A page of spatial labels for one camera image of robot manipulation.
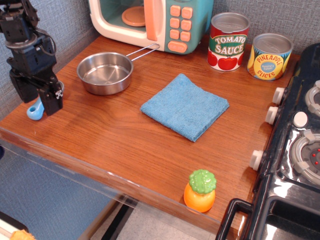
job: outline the can lid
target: can lid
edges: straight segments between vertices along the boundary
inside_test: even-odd
[[[276,33],[263,33],[256,36],[253,39],[253,45],[264,53],[277,55],[291,52],[294,48],[289,38]]]
[[[226,34],[244,31],[250,26],[250,21],[236,12],[222,12],[211,19],[211,24]]]

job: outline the textured wallpaper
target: textured wallpaper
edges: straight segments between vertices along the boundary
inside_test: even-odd
[[[60,70],[98,33],[91,19],[88,0],[30,0],[38,10],[38,27],[46,30],[57,45],[57,65]],[[293,53],[300,54],[311,44],[320,42],[320,4],[317,0],[215,0],[213,15],[237,12],[245,15],[251,26],[248,43],[262,33],[278,33],[289,37]],[[4,45],[0,34],[0,120],[12,111],[21,100],[10,78],[10,66],[6,60],[11,51]]]

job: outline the orange pineapple toy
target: orange pineapple toy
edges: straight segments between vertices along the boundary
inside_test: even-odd
[[[35,240],[35,237],[25,230],[18,230],[12,233],[10,240]]]
[[[194,171],[184,189],[185,205],[200,213],[210,210],[216,199],[216,184],[215,175],[208,170]]]

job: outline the folded blue cloth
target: folded blue cloth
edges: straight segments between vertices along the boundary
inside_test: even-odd
[[[226,99],[197,87],[181,73],[141,111],[195,142],[228,107]]]

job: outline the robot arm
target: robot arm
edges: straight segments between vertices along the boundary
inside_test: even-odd
[[[57,63],[55,42],[37,28],[40,19],[29,0],[0,0],[0,6],[0,33],[13,56],[7,59],[10,79],[24,103],[39,95],[50,116],[63,107],[62,88],[52,69]]]

